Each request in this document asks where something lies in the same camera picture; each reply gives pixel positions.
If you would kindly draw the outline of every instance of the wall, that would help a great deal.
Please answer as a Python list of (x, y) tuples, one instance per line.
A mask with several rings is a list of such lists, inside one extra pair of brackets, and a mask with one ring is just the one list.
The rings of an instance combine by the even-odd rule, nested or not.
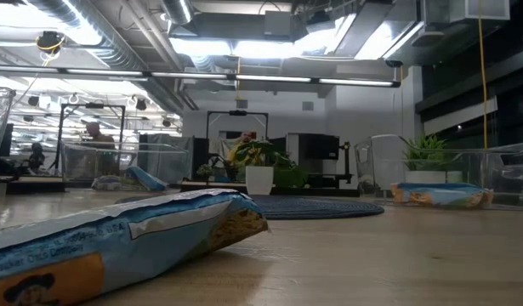
[[(236, 109), (234, 92), (190, 92), (201, 110), (184, 114), (184, 137), (206, 137), (206, 115), (210, 111)], [(269, 113), (269, 138), (279, 138), (287, 133), (325, 133), (324, 100), (316, 93), (244, 92), (241, 99), (248, 100), (246, 111)], [(314, 102), (314, 111), (303, 111), (303, 101)], [(251, 131), (264, 136), (264, 117), (210, 116), (210, 139), (216, 139), (220, 131)]]
[[(406, 139), (422, 132), (414, 105), (422, 100), (421, 70), (411, 67), (400, 88), (367, 88), (338, 86), (326, 98), (326, 131), (349, 141), (352, 184), (340, 183), (344, 189), (357, 187), (357, 171), (353, 146), (371, 136), (397, 134)], [(329, 173), (326, 163), (324, 171)], [(344, 154), (333, 166), (336, 173), (344, 172)]]

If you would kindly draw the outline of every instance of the wooden table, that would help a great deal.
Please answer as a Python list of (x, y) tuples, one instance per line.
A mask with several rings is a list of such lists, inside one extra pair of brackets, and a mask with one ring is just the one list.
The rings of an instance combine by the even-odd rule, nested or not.
[[(53, 196), (31, 195), (29, 206), (26, 197), (9, 196), (0, 222), (134, 195)], [(86, 304), (523, 306), (523, 212), (387, 207), (374, 217), (270, 227), (272, 233)]]

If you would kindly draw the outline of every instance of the round rug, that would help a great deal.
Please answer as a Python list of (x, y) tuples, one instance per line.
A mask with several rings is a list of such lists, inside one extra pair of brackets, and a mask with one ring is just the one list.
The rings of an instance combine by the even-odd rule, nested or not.
[(355, 218), (384, 212), (380, 206), (352, 200), (289, 195), (250, 195), (250, 197), (269, 220)]

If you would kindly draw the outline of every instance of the light fixture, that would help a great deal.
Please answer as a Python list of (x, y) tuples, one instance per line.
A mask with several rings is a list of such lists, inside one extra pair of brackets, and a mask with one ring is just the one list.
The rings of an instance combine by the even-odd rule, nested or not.
[(27, 116), (23, 116), (23, 121), (31, 123), (31, 122), (34, 121), (34, 117), (33, 116), (28, 116), (28, 115)]
[(310, 82), (309, 77), (298, 76), (253, 76), (253, 75), (236, 75), (240, 81), (270, 81), (270, 82)]
[(291, 42), (240, 41), (234, 54), (247, 59), (288, 59), (300, 52)]
[(193, 79), (208, 79), (208, 80), (226, 80), (225, 74), (217, 73), (187, 73), (187, 72), (152, 72), (154, 77), (176, 77), (176, 78), (193, 78)]
[(37, 72), (37, 73), (58, 73), (56, 68), (49, 67), (30, 67), (30, 66), (12, 66), (0, 65), (0, 71), (6, 72)]
[(138, 98), (136, 100), (136, 109), (139, 111), (145, 111), (147, 105), (145, 104), (145, 99)]
[(68, 97), (68, 103), (76, 104), (80, 98), (77, 97), (77, 93), (74, 93), (72, 96)]
[(170, 127), (171, 124), (172, 124), (172, 122), (170, 121), (170, 119), (168, 119), (168, 118), (163, 118), (163, 120), (162, 120), (162, 125), (163, 125), (165, 128)]
[(354, 23), (356, 16), (357, 14), (349, 14), (344, 18), (344, 21), (342, 21), (342, 24), (340, 26), (337, 26), (338, 20), (335, 20), (335, 26), (338, 28), (337, 34), (335, 34), (332, 41), (327, 45), (325, 54), (330, 54), (337, 50), (338, 45), (340, 44), (340, 42), (343, 41), (344, 36), (346, 35), (346, 33), (348, 33), (348, 30)]
[(354, 59), (377, 60), (381, 58), (392, 45), (391, 34), (391, 27), (388, 23), (383, 22), (363, 44)]
[(31, 96), (31, 97), (29, 97), (29, 99), (27, 100), (27, 103), (28, 103), (30, 106), (38, 106), (38, 101), (40, 101), (40, 97), (37, 97), (37, 96)]
[(411, 39), (418, 31), (420, 31), (424, 27), (424, 22), (420, 21), (417, 25), (415, 25), (412, 30), (410, 30), (403, 38), (401, 38), (397, 43), (391, 47), (388, 52), (386, 52), (382, 57), (384, 59), (389, 58), (391, 55), (393, 55), (397, 50), (399, 50), (403, 45)]
[(133, 94), (132, 97), (127, 98), (127, 106), (135, 107), (136, 106), (136, 96)]
[(86, 75), (99, 75), (99, 76), (142, 77), (142, 71), (68, 69), (68, 73), (71, 73), (71, 74), (86, 74)]
[(320, 79), (320, 84), (328, 85), (356, 85), (356, 86), (374, 86), (374, 87), (393, 87), (396, 85), (390, 81), (371, 81), (371, 80), (349, 80), (349, 79)]
[(229, 43), (225, 40), (170, 38), (176, 53), (189, 56), (229, 55)]

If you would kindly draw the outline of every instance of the green plant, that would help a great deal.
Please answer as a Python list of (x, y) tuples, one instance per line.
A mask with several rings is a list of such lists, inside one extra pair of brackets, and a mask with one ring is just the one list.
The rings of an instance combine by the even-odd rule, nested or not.
[(201, 165), (197, 170), (196, 173), (202, 177), (202, 178), (209, 178), (213, 175), (213, 169), (208, 164)]
[(406, 142), (408, 149), (405, 154), (405, 165), (410, 171), (440, 171), (445, 170), (448, 161), (445, 158), (445, 140), (438, 140), (436, 135), (422, 136), (417, 141)]
[(278, 150), (265, 140), (252, 140), (236, 150), (236, 162), (243, 166), (269, 166), (275, 169), (277, 187), (303, 188), (308, 173), (289, 158), (287, 152)]
[(289, 154), (266, 140), (252, 140), (236, 149), (236, 162), (244, 166), (291, 167)]

